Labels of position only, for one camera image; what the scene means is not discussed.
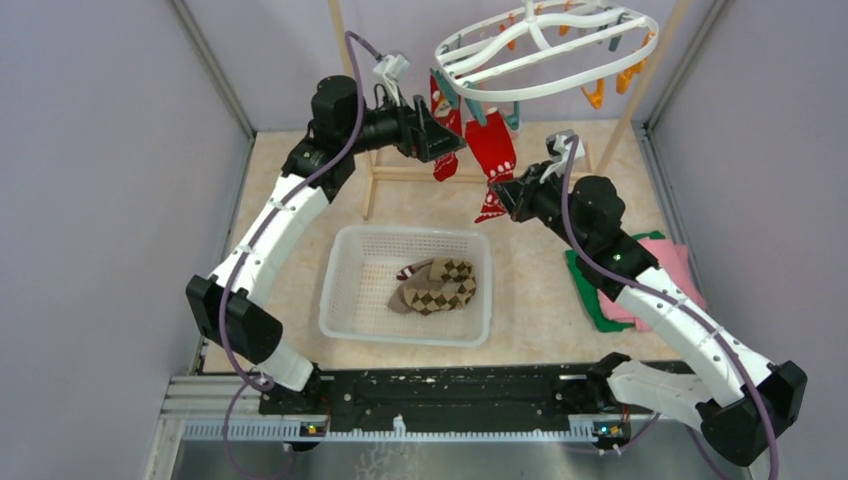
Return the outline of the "red patterned sock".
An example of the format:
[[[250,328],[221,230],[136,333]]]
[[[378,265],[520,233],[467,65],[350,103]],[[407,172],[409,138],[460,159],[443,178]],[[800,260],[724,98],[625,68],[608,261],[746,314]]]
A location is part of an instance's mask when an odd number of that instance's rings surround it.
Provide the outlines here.
[[[465,140],[486,177],[487,191],[475,224],[495,219],[506,214],[499,197],[491,186],[512,180],[517,163],[510,129],[497,110],[486,115],[486,124],[471,120],[465,127]]]
[[[461,136],[463,133],[461,97],[435,69],[430,70],[430,95],[430,110],[436,120]],[[458,165],[459,161],[455,152],[443,155],[435,160],[433,177],[443,182],[456,174]]]

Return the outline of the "plain brown sock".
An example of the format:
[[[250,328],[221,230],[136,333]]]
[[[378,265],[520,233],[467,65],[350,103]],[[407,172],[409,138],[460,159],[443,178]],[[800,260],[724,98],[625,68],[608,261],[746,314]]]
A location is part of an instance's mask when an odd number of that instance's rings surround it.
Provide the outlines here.
[[[418,290],[433,290],[438,283],[430,279],[433,259],[420,261],[403,267],[397,274],[400,285],[396,288],[388,301],[388,308],[399,314],[412,311],[406,297]]]

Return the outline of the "brown argyle sock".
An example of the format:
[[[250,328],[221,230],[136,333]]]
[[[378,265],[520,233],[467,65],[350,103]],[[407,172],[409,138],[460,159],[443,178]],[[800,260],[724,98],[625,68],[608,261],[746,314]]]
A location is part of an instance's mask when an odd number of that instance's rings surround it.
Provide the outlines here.
[[[464,309],[477,292],[476,270],[468,260],[433,258],[430,279],[438,283],[433,290],[418,290],[406,297],[412,311],[428,316]]]

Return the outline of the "white round clip hanger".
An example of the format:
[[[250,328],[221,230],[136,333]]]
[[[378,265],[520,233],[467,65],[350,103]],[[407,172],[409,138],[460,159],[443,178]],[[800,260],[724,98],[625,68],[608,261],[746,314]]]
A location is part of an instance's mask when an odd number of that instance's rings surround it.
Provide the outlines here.
[[[606,86],[626,93],[658,46],[658,22],[615,1],[525,1],[465,27],[435,49],[460,96],[515,103],[573,89],[600,109]]]

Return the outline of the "white plastic basket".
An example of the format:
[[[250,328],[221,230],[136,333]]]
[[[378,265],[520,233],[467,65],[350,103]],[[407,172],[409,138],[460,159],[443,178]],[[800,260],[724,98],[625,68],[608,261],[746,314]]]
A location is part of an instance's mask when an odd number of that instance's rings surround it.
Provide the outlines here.
[[[358,225],[336,236],[319,312],[328,337],[477,347],[492,313],[493,257],[482,233]]]

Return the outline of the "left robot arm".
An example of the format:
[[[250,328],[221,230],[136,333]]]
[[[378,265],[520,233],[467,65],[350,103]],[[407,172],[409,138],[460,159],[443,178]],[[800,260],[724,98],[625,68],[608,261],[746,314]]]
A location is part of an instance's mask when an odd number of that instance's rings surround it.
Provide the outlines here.
[[[355,171],[358,154],[393,146],[422,163],[465,147],[441,125],[425,99],[384,96],[370,109],[359,83],[345,75],[322,79],[311,99],[313,118],[290,151],[260,214],[226,260],[207,277],[195,275],[186,296],[201,335],[252,363],[260,390],[283,387],[297,413],[319,404],[316,368],[283,338],[283,325],[264,310],[277,273],[309,224]]]

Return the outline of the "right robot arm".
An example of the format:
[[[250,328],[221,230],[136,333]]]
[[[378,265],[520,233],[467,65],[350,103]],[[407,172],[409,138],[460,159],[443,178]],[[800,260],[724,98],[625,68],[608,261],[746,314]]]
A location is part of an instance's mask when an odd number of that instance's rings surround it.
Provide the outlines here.
[[[582,276],[647,324],[688,366],[687,373],[675,374],[610,354],[586,385],[594,409],[644,407],[698,430],[735,465],[767,456],[778,467],[777,441],[798,417],[806,373],[794,362],[777,364],[754,351],[689,297],[623,230],[625,205],[608,178],[571,182],[544,162],[495,183],[492,192],[514,221],[538,220],[564,240]]]

